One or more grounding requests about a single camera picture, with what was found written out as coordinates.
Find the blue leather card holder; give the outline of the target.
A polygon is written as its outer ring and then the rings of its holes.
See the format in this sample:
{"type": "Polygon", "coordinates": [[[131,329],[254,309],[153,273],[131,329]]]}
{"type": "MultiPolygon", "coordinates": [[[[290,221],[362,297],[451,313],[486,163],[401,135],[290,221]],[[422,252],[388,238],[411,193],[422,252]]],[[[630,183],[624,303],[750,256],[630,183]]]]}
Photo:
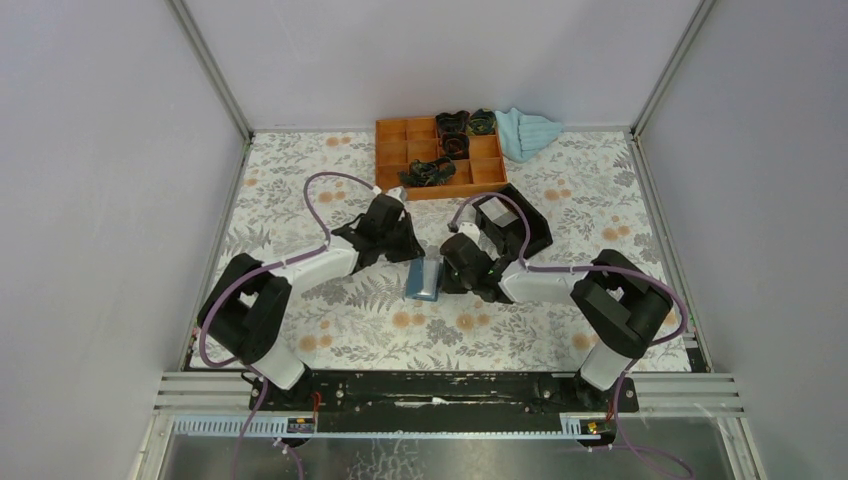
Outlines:
{"type": "Polygon", "coordinates": [[[405,297],[412,300],[436,302],[440,293],[442,261],[417,258],[410,262],[405,297]]]}

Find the orange compartment tray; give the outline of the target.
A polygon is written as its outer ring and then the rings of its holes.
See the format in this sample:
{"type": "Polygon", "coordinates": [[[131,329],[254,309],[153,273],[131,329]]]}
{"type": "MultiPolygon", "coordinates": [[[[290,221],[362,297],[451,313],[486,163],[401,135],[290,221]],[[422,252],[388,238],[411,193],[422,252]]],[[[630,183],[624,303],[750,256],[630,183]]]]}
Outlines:
{"type": "Polygon", "coordinates": [[[495,113],[487,109],[380,119],[375,141],[377,185],[402,187],[410,200],[465,198],[508,183],[495,113]]]}

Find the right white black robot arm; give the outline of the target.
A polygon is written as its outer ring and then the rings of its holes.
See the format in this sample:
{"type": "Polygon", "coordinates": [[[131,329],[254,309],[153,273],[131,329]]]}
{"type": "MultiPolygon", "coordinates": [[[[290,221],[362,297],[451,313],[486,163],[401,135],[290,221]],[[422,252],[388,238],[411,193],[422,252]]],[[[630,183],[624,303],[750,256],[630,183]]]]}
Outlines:
{"type": "Polygon", "coordinates": [[[489,303],[546,302],[575,306],[599,337],[577,371],[575,402],[597,412],[613,398],[627,367],[654,343],[678,301],[663,282],[635,267],[620,252],[605,249],[588,265],[529,265],[491,258],[476,241],[456,233],[440,253],[449,279],[489,303]]]}

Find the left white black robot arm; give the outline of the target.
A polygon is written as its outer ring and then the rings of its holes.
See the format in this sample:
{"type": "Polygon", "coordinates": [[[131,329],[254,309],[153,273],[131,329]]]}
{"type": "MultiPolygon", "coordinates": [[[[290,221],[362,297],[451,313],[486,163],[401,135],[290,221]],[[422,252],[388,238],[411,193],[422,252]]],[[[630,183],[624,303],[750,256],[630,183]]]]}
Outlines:
{"type": "Polygon", "coordinates": [[[316,253],[275,264],[243,253],[227,264],[197,316],[211,336],[241,364],[273,384],[272,398],[288,411],[309,401],[307,372],[281,336],[288,302],[305,291],[349,277],[384,258],[400,263],[421,258],[399,188],[380,193],[368,209],[330,232],[316,253]]]}

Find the black card box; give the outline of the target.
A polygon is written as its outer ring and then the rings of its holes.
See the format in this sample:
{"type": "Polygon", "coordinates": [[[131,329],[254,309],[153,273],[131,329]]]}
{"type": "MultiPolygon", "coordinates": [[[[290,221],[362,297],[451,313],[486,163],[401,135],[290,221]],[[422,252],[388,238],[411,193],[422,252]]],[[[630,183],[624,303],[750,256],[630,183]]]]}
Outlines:
{"type": "MultiPolygon", "coordinates": [[[[524,258],[530,259],[553,244],[546,217],[512,184],[498,193],[511,199],[528,221],[530,240],[524,258]]],[[[500,256],[516,259],[525,239],[525,228],[516,208],[501,197],[486,197],[472,203],[475,224],[494,244],[500,256]]]]}

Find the black tangled band pile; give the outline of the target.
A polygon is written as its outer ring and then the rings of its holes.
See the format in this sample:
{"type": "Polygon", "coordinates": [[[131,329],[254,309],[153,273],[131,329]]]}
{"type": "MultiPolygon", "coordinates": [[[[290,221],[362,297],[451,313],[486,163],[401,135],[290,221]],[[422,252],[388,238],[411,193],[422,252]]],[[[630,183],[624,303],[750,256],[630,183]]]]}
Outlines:
{"type": "Polygon", "coordinates": [[[429,162],[413,160],[407,169],[400,171],[397,176],[405,187],[423,188],[445,185],[455,174],[454,162],[448,157],[440,157],[429,162]]]}

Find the black rolled band centre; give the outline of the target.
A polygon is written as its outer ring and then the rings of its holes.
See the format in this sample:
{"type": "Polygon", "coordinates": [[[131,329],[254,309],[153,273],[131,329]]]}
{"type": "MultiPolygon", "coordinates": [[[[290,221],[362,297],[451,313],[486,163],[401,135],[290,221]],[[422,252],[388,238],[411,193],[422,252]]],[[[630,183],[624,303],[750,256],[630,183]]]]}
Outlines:
{"type": "Polygon", "coordinates": [[[462,132],[446,132],[440,138],[443,155],[451,160],[470,158],[470,139],[462,132]]]}

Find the black rolled band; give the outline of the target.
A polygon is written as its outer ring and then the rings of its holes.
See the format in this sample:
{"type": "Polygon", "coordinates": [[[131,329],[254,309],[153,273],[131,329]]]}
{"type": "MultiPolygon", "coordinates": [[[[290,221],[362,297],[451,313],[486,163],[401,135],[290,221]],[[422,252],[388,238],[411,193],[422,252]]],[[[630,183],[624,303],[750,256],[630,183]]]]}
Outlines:
{"type": "Polygon", "coordinates": [[[469,115],[466,134],[469,136],[487,136],[497,133],[496,113],[489,109],[478,109],[469,115]]]}
{"type": "Polygon", "coordinates": [[[470,139],[462,132],[446,132],[440,138],[443,155],[451,160],[470,158],[470,139]]]}
{"type": "Polygon", "coordinates": [[[445,134],[465,134],[467,131],[470,113],[460,110],[456,113],[442,112],[435,116],[437,136],[445,134]]]}

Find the black rolled band left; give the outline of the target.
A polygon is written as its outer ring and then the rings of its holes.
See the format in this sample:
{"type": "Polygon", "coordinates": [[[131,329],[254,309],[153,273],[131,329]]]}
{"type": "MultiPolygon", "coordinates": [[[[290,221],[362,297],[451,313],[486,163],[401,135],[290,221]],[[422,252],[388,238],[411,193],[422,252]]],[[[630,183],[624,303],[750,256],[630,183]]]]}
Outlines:
{"type": "Polygon", "coordinates": [[[465,134],[467,131],[470,113],[460,110],[456,113],[442,112],[435,116],[437,136],[445,134],[465,134]]]}

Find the light blue folded cloth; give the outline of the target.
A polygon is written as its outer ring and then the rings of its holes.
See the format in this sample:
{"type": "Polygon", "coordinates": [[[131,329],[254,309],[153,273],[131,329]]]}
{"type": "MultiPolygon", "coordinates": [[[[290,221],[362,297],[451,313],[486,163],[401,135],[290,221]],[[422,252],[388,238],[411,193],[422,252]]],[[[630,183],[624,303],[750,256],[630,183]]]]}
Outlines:
{"type": "Polygon", "coordinates": [[[516,163],[528,162],[564,131],[560,122],[524,114],[517,108],[495,111],[495,118],[503,153],[516,163]]]}

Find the black rolled band top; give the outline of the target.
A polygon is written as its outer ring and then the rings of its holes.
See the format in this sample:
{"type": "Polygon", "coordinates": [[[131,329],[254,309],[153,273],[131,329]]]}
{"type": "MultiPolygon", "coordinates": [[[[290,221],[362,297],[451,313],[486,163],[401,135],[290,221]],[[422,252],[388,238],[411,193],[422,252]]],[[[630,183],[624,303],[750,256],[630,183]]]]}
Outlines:
{"type": "Polygon", "coordinates": [[[478,109],[469,115],[466,134],[469,136],[487,136],[497,133],[496,113],[489,109],[478,109]]]}

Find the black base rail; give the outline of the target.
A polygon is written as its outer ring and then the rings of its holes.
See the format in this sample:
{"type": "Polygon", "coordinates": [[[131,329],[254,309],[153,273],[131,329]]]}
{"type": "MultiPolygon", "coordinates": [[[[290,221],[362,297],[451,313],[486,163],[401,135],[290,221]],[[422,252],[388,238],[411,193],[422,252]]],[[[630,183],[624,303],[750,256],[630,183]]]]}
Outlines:
{"type": "Polygon", "coordinates": [[[288,390],[252,382],[250,407],[302,412],[297,433],[562,433],[569,414],[636,413],[632,380],[596,392],[572,373],[309,370],[288,390]]]}

